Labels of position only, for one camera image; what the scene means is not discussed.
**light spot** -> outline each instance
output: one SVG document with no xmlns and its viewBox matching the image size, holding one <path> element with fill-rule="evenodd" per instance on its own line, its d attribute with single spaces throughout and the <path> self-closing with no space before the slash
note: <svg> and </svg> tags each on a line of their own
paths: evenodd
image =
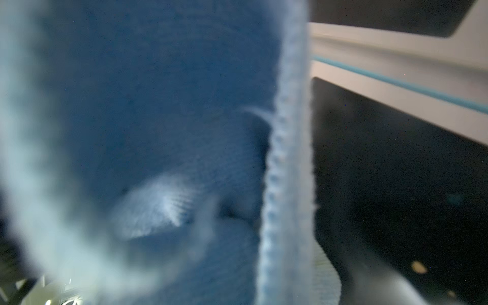
<svg viewBox="0 0 488 305">
<path fill-rule="evenodd" d="M 418 274 L 426 274 L 427 273 L 427 268 L 419 262 L 419 261 L 413 261 L 412 262 L 412 270 L 417 272 Z"/>
</svg>

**blurry object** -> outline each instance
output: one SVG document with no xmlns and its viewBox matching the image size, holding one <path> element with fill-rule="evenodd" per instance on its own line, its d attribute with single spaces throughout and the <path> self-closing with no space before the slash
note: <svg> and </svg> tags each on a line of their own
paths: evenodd
<svg viewBox="0 0 488 305">
<path fill-rule="evenodd" d="M 82 305 L 83 301 L 81 296 L 77 295 L 68 300 L 62 301 L 61 305 Z"/>
<path fill-rule="evenodd" d="M 40 278 L 38 283 L 24 298 L 23 305 L 61 305 L 62 301 L 75 299 L 82 292 L 78 290 L 64 291 L 64 282 Z"/>
<path fill-rule="evenodd" d="M 412 262 L 412 270 L 417 272 L 418 274 L 426 274 L 427 273 L 427 268 L 419 262 L 419 261 L 413 261 Z"/>
<path fill-rule="evenodd" d="M 0 190 L 0 285 L 15 283 L 27 277 L 25 266 L 21 261 L 20 248 L 9 238 L 4 200 Z"/>
<path fill-rule="evenodd" d="M 26 280 L 22 287 L 20 287 L 20 289 L 9 298 L 7 305 L 19 305 L 22 300 L 27 296 L 27 294 L 32 290 L 32 288 L 34 288 L 36 283 L 37 279 Z"/>
<path fill-rule="evenodd" d="M 337 305 L 341 298 L 341 279 L 329 258 L 317 242 L 314 242 L 314 292 L 317 305 Z"/>
</svg>

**blue knit fabric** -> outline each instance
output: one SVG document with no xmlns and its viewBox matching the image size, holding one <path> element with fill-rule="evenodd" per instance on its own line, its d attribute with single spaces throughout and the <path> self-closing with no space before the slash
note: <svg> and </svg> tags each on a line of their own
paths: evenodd
<svg viewBox="0 0 488 305">
<path fill-rule="evenodd" d="M 103 304 L 310 304 L 304 3 L 5 0 L 2 175 L 31 263 Z"/>
</svg>

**fabric texture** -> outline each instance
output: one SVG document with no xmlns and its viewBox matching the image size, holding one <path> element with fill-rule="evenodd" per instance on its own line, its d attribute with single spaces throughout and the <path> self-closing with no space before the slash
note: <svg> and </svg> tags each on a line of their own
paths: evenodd
<svg viewBox="0 0 488 305">
<path fill-rule="evenodd" d="M 334 304 L 330 268 L 314 288 L 305 1 L 4 0 L 0 41 L 32 267 L 99 304 Z"/>
</svg>

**blue trim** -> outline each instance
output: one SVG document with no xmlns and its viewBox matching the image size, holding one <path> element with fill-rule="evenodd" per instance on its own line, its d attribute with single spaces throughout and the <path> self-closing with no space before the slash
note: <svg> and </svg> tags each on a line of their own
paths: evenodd
<svg viewBox="0 0 488 305">
<path fill-rule="evenodd" d="M 479 104 L 477 102 L 465 100 L 465 99 L 462 99 L 459 97 L 455 97 L 455 96 L 452 96 L 449 94 L 445 94 L 445 93 L 442 93 L 442 92 L 439 92 L 436 90 L 432 90 L 432 89 L 429 89 L 426 87 L 422 87 L 419 85 L 415 85 L 415 84 L 412 84 L 409 82 L 399 81 L 399 80 L 390 78 L 388 76 L 384 76 L 384 75 L 377 74 L 377 73 L 374 73 L 374 72 L 371 72 L 368 70 L 364 70 L 364 69 L 361 69 L 358 67 L 354 67 L 354 66 L 345 64 L 345 63 L 340 62 L 340 61 L 333 61 L 331 59 L 323 58 L 323 57 L 316 56 L 316 55 L 314 55 L 312 58 L 315 61 L 320 61 L 320 62 L 323 62 L 326 64 L 330 64 L 332 66 L 335 66 L 335 67 L 338 67 L 338 68 L 341 68 L 341 69 L 344 69 L 347 71 L 351 71 L 351 72 L 354 72 L 357 74 L 361 74 L 361 75 L 370 77 L 372 79 L 383 81 L 383 82 L 398 86 L 398 87 L 403 88 L 403 89 L 414 91 L 414 92 L 417 92 L 417 93 L 420 93 L 423 95 L 427 95 L 427 96 L 430 96 L 430 97 L 438 99 L 438 100 L 443 100 L 443 101 L 446 101 L 446 102 L 449 102 L 449 103 L 452 103 L 452 104 L 455 104 L 455 105 L 458 105 L 458 106 L 461 106 L 464 108 L 469 108 L 472 110 L 476 110 L 476 111 L 488 114 L 488 106 Z"/>
</svg>

